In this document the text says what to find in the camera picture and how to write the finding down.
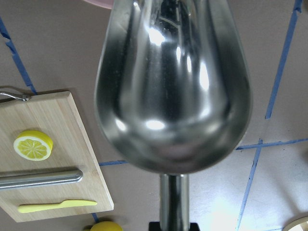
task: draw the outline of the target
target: blue tape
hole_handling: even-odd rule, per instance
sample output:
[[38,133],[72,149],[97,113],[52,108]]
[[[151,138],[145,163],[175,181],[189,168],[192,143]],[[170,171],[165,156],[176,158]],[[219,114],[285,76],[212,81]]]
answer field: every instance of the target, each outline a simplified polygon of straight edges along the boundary
[[[263,143],[263,141],[261,139],[259,139],[258,144],[262,144],[262,143]],[[247,203],[247,198],[248,198],[248,195],[249,195],[249,192],[250,192],[252,181],[254,179],[254,175],[255,175],[255,172],[256,172],[258,160],[259,160],[260,153],[261,153],[261,149],[262,149],[261,147],[258,147],[257,150],[256,150],[254,162],[253,162],[251,170],[250,170],[250,174],[249,174],[246,190],[245,190],[245,193],[244,193],[244,197],[243,197],[243,201],[242,201],[242,205],[241,205],[241,209],[240,209],[240,214],[239,214],[238,219],[237,219],[237,225],[236,225],[236,228],[235,228],[236,231],[239,230],[239,227],[241,225],[241,221],[242,221],[244,210],[245,210],[246,203]]]
[[5,39],[7,39],[7,42],[5,42],[5,44],[10,48],[10,50],[12,52],[13,60],[15,62],[15,65],[17,66],[17,69],[18,69],[21,77],[23,78],[26,86],[29,87],[35,95],[37,95],[37,91],[32,84],[30,76],[29,76],[28,72],[26,71],[26,68],[25,68],[23,62],[21,61],[20,56],[18,55],[18,52],[17,52],[17,50],[16,50],[16,48],[13,44],[13,41],[11,40],[11,37],[10,37],[7,29],[5,28],[5,25],[4,25],[1,17],[0,17],[0,33]]
[[302,10],[301,10],[302,2],[303,2],[303,0],[295,0],[295,3],[294,3],[292,16],[291,16],[290,23],[289,23],[289,28],[288,28],[288,31],[287,31],[287,35],[285,37],[283,50],[282,50],[282,54],[281,54],[278,69],[277,69],[277,74],[276,74],[274,85],[273,85],[273,88],[272,88],[272,92],[271,92],[271,95],[270,95],[270,98],[269,98],[268,108],[267,108],[266,114],[265,114],[266,119],[270,119],[273,108],[274,108],[274,104],[275,104],[275,101],[276,101],[279,85],[280,85],[281,78],[282,78],[282,75],[283,75],[284,66],[285,66],[285,63],[286,63],[286,60],[287,60],[287,57],[288,57],[288,53],[289,53],[289,50],[290,50],[295,26],[296,26],[296,23],[297,23],[297,18],[298,18],[297,12],[300,12],[300,13],[302,12]]
[[299,142],[304,142],[304,141],[308,141],[308,138],[292,140],[292,141],[278,141],[278,142],[272,142],[272,143],[249,144],[249,145],[238,146],[236,150],[252,149],[252,148],[258,148],[258,147],[265,148],[265,147],[272,147],[272,146],[278,146],[278,145],[299,143]]
[[121,164],[127,164],[127,161],[124,160],[117,160],[117,161],[109,161],[109,162],[100,162],[98,163],[99,166],[108,166],[108,165],[121,165]]
[[98,219],[98,217],[97,217],[97,215],[96,215],[96,213],[92,213],[92,216],[93,216],[93,218],[94,218],[95,223],[100,222],[99,219]]

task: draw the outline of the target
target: floor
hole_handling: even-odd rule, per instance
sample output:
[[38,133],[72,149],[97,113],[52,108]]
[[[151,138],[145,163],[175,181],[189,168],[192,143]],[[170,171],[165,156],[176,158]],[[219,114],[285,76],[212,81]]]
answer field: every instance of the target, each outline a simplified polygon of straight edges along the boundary
[[[250,70],[253,114],[236,150],[190,175],[190,219],[201,231],[280,231],[308,216],[308,1],[229,3]],[[113,220],[125,231],[145,231],[159,220],[159,176],[117,162],[123,158],[101,135],[93,113],[109,16],[110,10],[81,0],[0,0],[0,17],[35,90],[72,92],[115,203],[110,212],[24,223],[0,209],[1,230],[82,231]],[[5,42],[0,38],[0,88],[31,93]]]

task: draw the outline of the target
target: lemon slice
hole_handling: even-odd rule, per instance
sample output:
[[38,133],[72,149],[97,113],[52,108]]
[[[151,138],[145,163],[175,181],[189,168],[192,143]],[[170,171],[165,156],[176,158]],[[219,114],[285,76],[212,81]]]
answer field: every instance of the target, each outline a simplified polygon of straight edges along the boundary
[[52,150],[52,139],[41,131],[26,130],[14,141],[15,151],[27,160],[46,160]]

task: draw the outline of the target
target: wooden cutting board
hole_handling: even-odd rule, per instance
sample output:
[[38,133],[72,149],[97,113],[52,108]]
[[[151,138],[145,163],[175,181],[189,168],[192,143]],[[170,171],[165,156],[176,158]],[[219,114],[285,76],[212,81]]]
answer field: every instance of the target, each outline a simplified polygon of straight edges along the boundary
[[[31,161],[20,157],[13,142],[23,130],[40,130],[53,140],[50,157]],[[112,210],[114,207],[91,143],[70,92],[33,96],[28,102],[0,103],[0,177],[54,172],[74,167],[83,172],[78,183],[0,191],[0,206],[17,222]],[[97,201],[82,206],[19,213],[21,204],[60,203],[67,199]]]

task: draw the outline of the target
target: metal bar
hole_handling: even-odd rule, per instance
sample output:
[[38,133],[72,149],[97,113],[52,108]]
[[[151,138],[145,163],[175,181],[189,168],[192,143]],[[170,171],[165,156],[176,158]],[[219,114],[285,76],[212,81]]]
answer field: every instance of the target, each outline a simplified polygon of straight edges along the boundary
[[6,91],[0,91],[0,95],[6,95],[11,98],[22,100],[22,101],[28,101],[31,99],[31,96],[26,95],[26,94],[14,94],[14,93],[6,92]]
[[61,172],[0,177],[0,190],[75,183],[81,181],[82,177],[83,173],[79,169]]
[[160,228],[162,231],[188,231],[188,175],[160,175]]

